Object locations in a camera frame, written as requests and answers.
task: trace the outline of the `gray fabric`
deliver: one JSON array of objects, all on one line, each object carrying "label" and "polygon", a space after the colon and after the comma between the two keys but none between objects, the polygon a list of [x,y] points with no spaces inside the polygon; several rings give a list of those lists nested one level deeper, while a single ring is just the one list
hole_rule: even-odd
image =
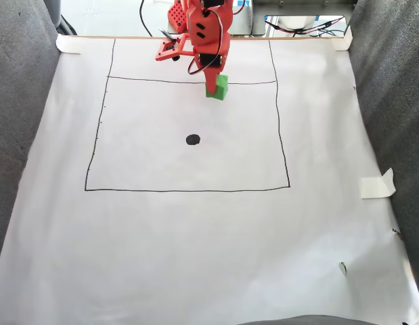
[{"label": "gray fabric", "polygon": [[43,0],[0,0],[0,252],[59,51]]},{"label": "gray fabric", "polygon": [[419,290],[419,0],[360,0],[349,50],[359,107]]},{"label": "gray fabric", "polygon": [[360,320],[348,320],[346,318],[324,316],[324,315],[306,315],[284,320],[263,320],[261,322],[245,323],[247,325],[372,325],[372,323],[362,322]]}]

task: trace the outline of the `small green object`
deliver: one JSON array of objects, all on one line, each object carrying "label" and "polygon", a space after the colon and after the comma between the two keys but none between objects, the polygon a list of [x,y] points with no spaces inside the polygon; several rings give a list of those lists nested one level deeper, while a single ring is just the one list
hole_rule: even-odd
[{"label": "small green object", "polygon": [[217,100],[224,100],[225,94],[229,88],[229,83],[227,82],[227,76],[223,76],[219,74],[217,76],[217,88],[215,89],[215,93],[209,93],[208,89],[206,88],[206,96],[208,98],[215,98]]}]

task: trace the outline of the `paper sheet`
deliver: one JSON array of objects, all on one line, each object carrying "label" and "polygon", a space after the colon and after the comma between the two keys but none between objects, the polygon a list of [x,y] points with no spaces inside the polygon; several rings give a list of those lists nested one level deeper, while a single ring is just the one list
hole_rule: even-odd
[{"label": "paper sheet", "polygon": [[382,177],[361,179],[361,198],[388,198],[395,192],[391,168]]},{"label": "paper sheet", "polygon": [[390,202],[359,195],[379,170],[349,54],[232,41],[219,102],[158,46],[61,55],[3,246],[0,324],[419,322]]}]

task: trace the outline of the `black line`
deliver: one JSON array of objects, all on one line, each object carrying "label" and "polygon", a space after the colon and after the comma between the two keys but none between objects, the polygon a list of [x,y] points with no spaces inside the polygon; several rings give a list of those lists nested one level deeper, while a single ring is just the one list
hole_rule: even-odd
[{"label": "black line", "polygon": [[117,190],[114,188],[97,188],[95,190],[86,190],[86,192],[96,191],[116,191],[116,192],[155,192],[155,193],[168,193],[168,192],[223,192],[223,193],[234,193],[234,192],[268,192],[274,190],[280,190],[282,188],[289,188],[290,186],[282,186],[279,188],[267,188],[265,190]]},{"label": "black line", "polygon": [[[106,81],[106,88],[104,89],[104,98],[102,100],[102,107],[101,107],[100,117],[98,119],[98,126],[97,126],[97,129],[96,129],[95,143],[93,145],[92,157],[91,157],[91,160],[90,160],[89,166],[87,167],[87,172],[86,172],[85,191],[86,192],[100,192],[100,191],[115,191],[115,192],[155,192],[155,193],[167,193],[167,192],[188,192],[188,193],[190,193],[190,192],[222,192],[222,193],[234,193],[234,192],[268,192],[268,191],[274,191],[274,190],[281,190],[282,188],[290,188],[290,180],[289,180],[289,174],[288,174],[288,166],[286,164],[286,155],[284,154],[282,136],[280,134],[280,112],[278,110],[278,103],[277,103],[277,99],[278,99],[278,79],[277,79],[277,72],[275,71],[274,60],[273,60],[273,57],[272,57],[271,43],[269,42],[269,40],[268,40],[268,43],[269,43],[269,51],[271,53],[272,66],[274,68],[274,73],[275,73],[275,80],[274,81],[265,81],[265,82],[262,82],[262,83],[276,83],[276,85],[277,85],[277,91],[275,93],[275,106],[277,108],[277,116],[278,116],[278,137],[279,137],[280,143],[282,145],[282,152],[283,152],[283,157],[284,157],[284,166],[286,168],[286,176],[288,178],[288,185],[287,186],[281,186],[279,188],[268,188],[268,189],[265,189],[265,190],[120,190],[120,189],[114,189],[114,188],[98,188],[98,189],[88,190],[87,189],[87,178],[88,178],[88,175],[89,175],[89,170],[90,170],[90,166],[91,166],[92,161],[93,161],[93,157],[95,156],[96,141],[97,141],[98,133],[99,133],[99,130],[100,130],[101,116],[102,116],[102,112],[104,110],[104,101],[106,99],[108,80],[110,78],[114,78],[114,79],[125,79],[125,80],[136,80],[136,81],[157,81],[157,82],[161,82],[161,83],[203,84],[203,82],[181,82],[181,81],[165,81],[165,80],[155,80],[155,79],[132,79],[132,78],[123,78],[123,77],[111,77],[110,76],[110,73],[111,73],[112,67],[113,67],[114,46],[116,45],[116,39],[114,39],[113,48],[112,48],[112,61],[111,61],[111,64],[110,64],[110,70],[108,71],[108,76],[107,76],[107,81]],[[258,85],[258,84],[261,84],[261,83],[231,83],[230,85]]]},{"label": "black line", "polygon": [[90,166],[92,165],[93,156],[95,156],[96,140],[98,139],[98,132],[100,131],[100,123],[101,123],[102,110],[104,109],[104,101],[106,100],[107,85],[108,85],[108,79],[109,79],[108,77],[110,76],[110,72],[112,72],[112,67],[113,67],[113,57],[114,57],[114,46],[115,45],[116,45],[116,39],[114,39],[114,42],[113,42],[112,63],[110,64],[110,70],[108,71],[108,76],[107,76],[107,81],[106,81],[106,88],[104,89],[104,98],[102,98],[101,112],[100,112],[100,117],[98,118],[98,126],[96,128],[96,136],[95,136],[95,143],[93,145],[92,157],[90,158],[89,166],[87,167],[86,181],[85,181],[85,191],[87,191],[87,178],[89,176]]},{"label": "black line", "polygon": [[[124,79],[124,80],[136,80],[136,81],[157,81],[159,83],[191,83],[191,84],[205,84],[205,82],[188,82],[188,81],[168,81],[168,80],[156,80],[156,79],[134,79],[134,78],[124,78],[124,77],[114,77],[114,76],[107,76],[108,78],[114,79]],[[273,81],[263,81],[261,83],[274,83],[276,80]],[[229,83],[229,85],[260,85],[261,83]]]},{"label": "black line", "polygon": [[277,103],[277,101],[278,101],[278,79],[277,79],[277,71],[275,70],[274,59],[272,57],[271,42],[269,40],[268,40],[268,44],[269,44],[269,52],[271,53],[272,66],[274,67],[275,81],[277,82],[277,91],[275,93],[275,106],[277,108],[277,115],[278,115],[278,136],[280,138],[280,143],[282,145],[282,152],[283,152],[283,157],[284,157],[284,167],[286,168],[286,176],[288,177],[288,187],[290,187],[288,165],[286,163],[286,155],[284,154],[282,135],[280,134],[280,112],[278,111],[278,103]]}]

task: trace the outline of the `black dot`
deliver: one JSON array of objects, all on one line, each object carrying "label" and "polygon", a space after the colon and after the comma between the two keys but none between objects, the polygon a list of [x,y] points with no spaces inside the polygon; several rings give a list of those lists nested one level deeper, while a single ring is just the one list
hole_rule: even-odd
[{"label": "black dot", "polygon": [[196,144],[200,143],[200,137],[196,134],[191,134],[187,136],[187,144],[190,146],[195,146]]}]

